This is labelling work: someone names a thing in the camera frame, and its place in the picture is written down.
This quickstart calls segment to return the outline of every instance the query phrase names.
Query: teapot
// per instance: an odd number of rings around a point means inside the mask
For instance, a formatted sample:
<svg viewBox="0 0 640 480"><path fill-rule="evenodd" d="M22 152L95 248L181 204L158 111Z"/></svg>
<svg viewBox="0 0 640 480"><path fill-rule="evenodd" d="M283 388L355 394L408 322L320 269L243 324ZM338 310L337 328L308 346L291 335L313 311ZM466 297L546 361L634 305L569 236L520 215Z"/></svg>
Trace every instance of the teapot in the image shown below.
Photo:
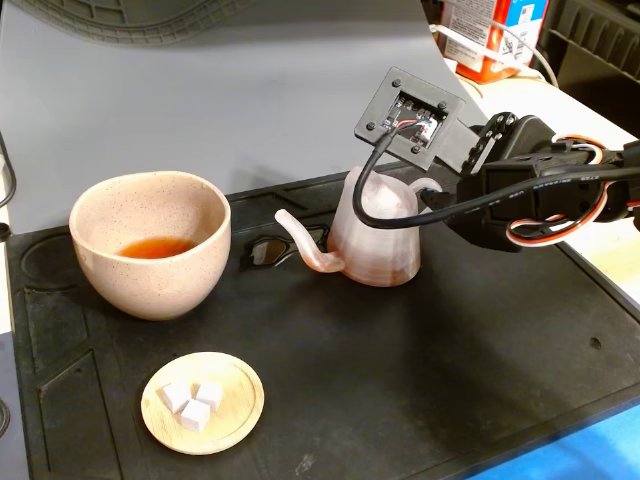
<svg viewBox="0 0 640 480"><path fill-rule="evenodd" d="M353 168L344 181L340 203L327 238L328 253L320 251L305 227L286 210L275 218L291 235L302 259L317 272L341 272L373 287L393 287L411 280L420 269L418 227L379 230L362 223L353 210L353 191L362 167ZM416 194L424 189L442 191L433 179L420 178L407 185L397 178L371 172L362 204L378 218L401 218L418 213Z"/></svg>

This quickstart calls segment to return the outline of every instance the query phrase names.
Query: wire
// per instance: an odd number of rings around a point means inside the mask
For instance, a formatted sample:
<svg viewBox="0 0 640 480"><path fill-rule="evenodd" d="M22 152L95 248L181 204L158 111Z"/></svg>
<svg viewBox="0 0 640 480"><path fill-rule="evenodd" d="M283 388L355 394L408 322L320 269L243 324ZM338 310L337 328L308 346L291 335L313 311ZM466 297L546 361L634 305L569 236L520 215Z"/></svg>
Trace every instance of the wire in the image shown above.
<svg viewBox="0 0 640 480"><path fill-rule="evenodd" d="M582 140L585 143L590 143L591 145L595 145L596 147L600 147L603 149L607 149L607 147L605 145L603 145L601 142L599 142L598 140L594 140L591 137L586 137L584 135L578 135L577 133L570 133L570 134L558 134L558 135L554 135L553 137L551 137L551 142L553 143L558 143L561 140Z"/></svg>
<svg viewBox="0 0 640 480"><path fill-rule="evenodd" d="M566 215L558 214L558 215L552 215L546 220L533 220L532 218L524 218L522 220L514 220L513 222L511 222L509 226L511 229L515 229L518 227L543 226L543 225L547 227L553 227L560 223L566 223L566 220L563 220L565 217Z"/></svg>
<svg viewBox="0 0 640 480"><path fill-rule="evenodd" d="M421 120L402 120L396 124L395 128L403 129L404 127L417 127L421 123Z"/></svg>
<svg viewBox="0 0 640 480"><path fill-rule="evenodd" d="M4 157L4 164L7 167L7 171L9 172L9 191L7 192L5 197L0 200L0 208L2 208L7 203L9 203L13 196L16 194L16 187L18 184L16 180L16 172L13 170L11 160L9 160L9 153L7 152L7 146L4 144L2 132L0 132L0 151L2 152L2 156Z"/></svg>
<svg viewBox="0 0 640 480"><path fill-rule="evenodd" d="M572 223L570 226L563 228L562 230L558 230L556 232L550 233L549 235L541 235L539 237L530 238L525 237L523 235L519 235L513 230L515 228L531 225L533 220L516 220L515 222L511 222L507 227L507 238L511 243L519 245L521 247L546 247L549 245L554 245L556 243L560 243L567 239L569 235L573 235L580 228L593 223L596 218L602 213L605 206L607 205L607 189L615 182L606 182L604 187L602 188L602 193L600 194L600 198L596 202L596 204L591 208L587 213L578 221Z"/></svg>
<svg viewBox="0 0 640 480"><path fill-rule="evenodd" d="M409 128L416 123L403 126L402 128ZM558 184L565 184L571 182L579 183L601 183L605 181L619 181L629 180L632 178L640 177L640 167L623 167L617 168L609 165L582 165L577 171L566 171L566 168L551 168L547 170L548 175L525 180L520 183L509 185L508 187L501 188L495 192L482 195L480 197L467 200L465 202L450 205L434 212L423 213L414 215L411 217L403 218L376 218L370 216L365 212L362 206L362 193L364 186L369 178L369 175L373 171L373 167L376 165L380 157L389 148L395 135L400 129L394 128L393 130L386 132L376 142L373 152L369 156L367 163L362 169L362 173L358 177L354 192L353 192L353 209L356 215L365 225L372 228L381 229L397 229L397 228L411 228L418 227L420 225L428 225L431 223L447 220L456 215L463 215L472 213L477 210L490 207L497 203L509 201L512 198L518 197L529 190L538 190L545 187L550 187ZM561 171L562 173L553 174L554 171Z"/></svg>
<svg viewBox="0 0 640 480"><path fill-rule="evenodd" d="M474 10L473 8L468 7L466 5L462 5L462 4L458 3L458 2L455 2L455 1L452 1L452 0L439 0L439 1L442 2L442 3L448 3L452 7L460 8L462 10L468 11L469 13L474 13L474 14L477 15L476 10ZM496 22L495 20L491 19L491 25L493 25L496 28L499 28L503 32L507 32L509 35L514 37L520 44L524 45L525 47L527 47L527 49L531 50L531 53L533 53L533 55L535 55L535 57L542 64L542 66L544 67L545 71L547 72L547 75L549 76L549 81L551 82L551 85L553 85L556 88L560 88L558 86L558 79L556 78L556 74L553 71L553 68L551 68L551 65L549 65L549 62L547 62L547 59L544 58L544 55L542 55L540 53L540 51L538 49L536 49L536 47L531 45L529 42L523 40L515 31L513 31L511 28L507 27L506 25L503 25L500 22Z"/></svg>
<svg viewBox="0 0 640 480"><path fill-rule="evenodd" d="M597 165L602 162L602 158L604 157L604 153L600 147L596 147L595 145L591 145L590 143L578 143L575 145L571 145L571 148L588 148L592 150L596 156L589 162L589 165Z"/></svg>
<svg viewBox="0 0 640 480"><path fill-rule="evenodd" d="M578 135L575 133L569 134L569 135L554 135L553 137L551 137L551 141L553 143L557 143L560 142L562 140L581 140L583 142L586 143L577 143L577 144L573 144L571 145L571 148L588 148L589 150L592 150L596 156L593 158L593 160L591 160L589 162L590 165L594 165L594 164L598 164L600 162L602 162L602 159L604 157L604 152L602 151L603 149L606 150L606 146L604 146L602 143L600 143L597 140L594 140L591 137L585 137L584 135Z"/></svg>

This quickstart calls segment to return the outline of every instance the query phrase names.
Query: speckled ceramic bowl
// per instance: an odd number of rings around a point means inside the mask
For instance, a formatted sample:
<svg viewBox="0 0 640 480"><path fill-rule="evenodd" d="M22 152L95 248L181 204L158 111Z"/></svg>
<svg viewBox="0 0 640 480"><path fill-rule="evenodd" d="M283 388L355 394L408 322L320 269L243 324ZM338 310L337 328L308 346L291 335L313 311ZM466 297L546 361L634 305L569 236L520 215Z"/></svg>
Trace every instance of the speckled ceramic bowl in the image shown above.
<svg viewBox="0 0 640 480"><path fill-rule="evenodd" d="M146 320L176 318L198 305L218 282L229 257L231 209L202 178L181 172L125 175L83 193L69 229L82 271L111 304ZM197 246L167 258L118 255L152 237Z"/></svg>

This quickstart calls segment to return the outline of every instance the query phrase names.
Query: label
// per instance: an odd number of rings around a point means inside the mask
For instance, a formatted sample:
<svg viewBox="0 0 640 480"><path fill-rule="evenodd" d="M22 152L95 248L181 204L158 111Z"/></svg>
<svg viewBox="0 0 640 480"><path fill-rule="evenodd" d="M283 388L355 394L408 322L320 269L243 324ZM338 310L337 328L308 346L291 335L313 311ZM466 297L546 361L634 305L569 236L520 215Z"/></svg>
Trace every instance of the label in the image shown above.
<svg viewBox="0 0 640 480"><path fill-rule="evenodd" d="M477 44L486 47L491 31L491 20L496 7L496 0L459 0L463 1L465 8L448 7L448 15L445 12L444 23L451 30L464 35ZM475 52L458 42L447 39L444 53L447 57L456 60L471 70L480 72L484 55Z"/></svg>
<svg viewBox="0 0 640 480"><path fill-rule="evenodd" d="M518 35L521 39L525 40L529 45L535 45L538 43L538 33L542 27L542 19L535 20L533 22L524 23L521 25L515 25L510 29ZM518 42L509 33L502 35L500 41L500 49L498 50L500 55L505 55L517 60L520 63L529 63L533 58L533 52L525 47L522 43ZM505 66L502 63L495 63L491 70L499 72L503 70Z"/></svg>
<svg viewBox="0 0 640 480"><path fill-rule="evenodd" d="M445 10L443 23L486 47L497 0L458 1L465 5L465 9L449 7L448 12ZM527 43L535 46L546 6L547 0L511 0L505 25ZM533 57L533 53L509 33L503 33L498 52L525 64L529 63ZM444 53L471 70L482 71L484 55L481 53L470 50L451 39L447 39ZM502 63L494 63L491 67L494 72L504 68Z"/></svg>

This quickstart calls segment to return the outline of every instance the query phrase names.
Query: tea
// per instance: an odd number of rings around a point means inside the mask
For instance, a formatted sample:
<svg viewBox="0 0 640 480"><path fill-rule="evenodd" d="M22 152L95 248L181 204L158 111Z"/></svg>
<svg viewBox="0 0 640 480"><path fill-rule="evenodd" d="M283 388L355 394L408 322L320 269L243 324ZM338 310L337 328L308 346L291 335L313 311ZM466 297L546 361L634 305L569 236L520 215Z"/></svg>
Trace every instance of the tea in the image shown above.
<svg viewBox="0 0 640 480"><path fill-rule="evenodd" d="M196 242L183 238L153 237L132 243L120 250L118 255L129 258L167 258L187 252L196 245Z"/></svg>

